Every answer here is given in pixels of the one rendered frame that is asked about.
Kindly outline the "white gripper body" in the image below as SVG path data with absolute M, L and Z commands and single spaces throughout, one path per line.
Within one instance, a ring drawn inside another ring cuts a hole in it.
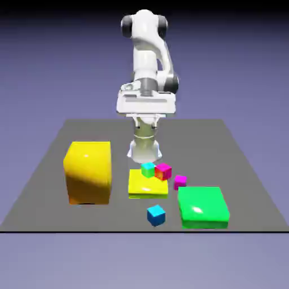
M 141 96 L 139 90 L 119 91 L 116 111 L 122 114 L 174 114 L 176 95 L 152 92 L 152 96 Z

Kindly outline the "small cyan cube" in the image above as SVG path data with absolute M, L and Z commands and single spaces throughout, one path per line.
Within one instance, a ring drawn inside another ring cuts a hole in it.
M 155 164 L 152 162 L 141 164 L 141 173 L 146 178 L 155 176 Z

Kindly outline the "small red cube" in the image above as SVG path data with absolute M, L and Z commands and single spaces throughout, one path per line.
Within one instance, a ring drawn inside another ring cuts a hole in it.
M 166 163 L 160 163 L 155 167 L 155 177 L 161 181 L 168 180 L 172 177 L 172 167 Z

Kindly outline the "small magenta cube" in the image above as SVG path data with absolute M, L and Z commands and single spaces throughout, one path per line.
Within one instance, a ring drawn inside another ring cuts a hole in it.
M 182 175 L 176 175 L 174 178 L 174 190 L 178 191 L 179 187 L 187 186 L 187 177 Z

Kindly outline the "small blue cube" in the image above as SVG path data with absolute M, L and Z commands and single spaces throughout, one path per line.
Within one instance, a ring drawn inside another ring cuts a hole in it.
M 166 212 L 159 205 L 149 207 L 147 208 L 147 220 L 152 226 L 159 226 L 165 222 Z

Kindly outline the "large flat yellow box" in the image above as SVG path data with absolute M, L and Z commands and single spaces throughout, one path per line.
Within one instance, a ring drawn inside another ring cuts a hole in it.
M 168 197 L 168 181 L 145 177 L 140 169 L 131 169 L 128 179 L 129 199 L 165 199 Z

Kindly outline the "large tall yellow box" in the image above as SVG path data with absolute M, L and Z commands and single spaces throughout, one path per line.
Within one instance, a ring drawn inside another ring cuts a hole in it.
M 107 205 L 112 187 L 109 141 L 73 141 L 63 159 L 71 205 Z

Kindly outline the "large green box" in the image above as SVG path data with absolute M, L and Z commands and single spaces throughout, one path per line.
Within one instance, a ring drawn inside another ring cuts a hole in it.
M 225 229 L 230 212 L 218 186 L 178 189 L 179 212 L 184 229 Z

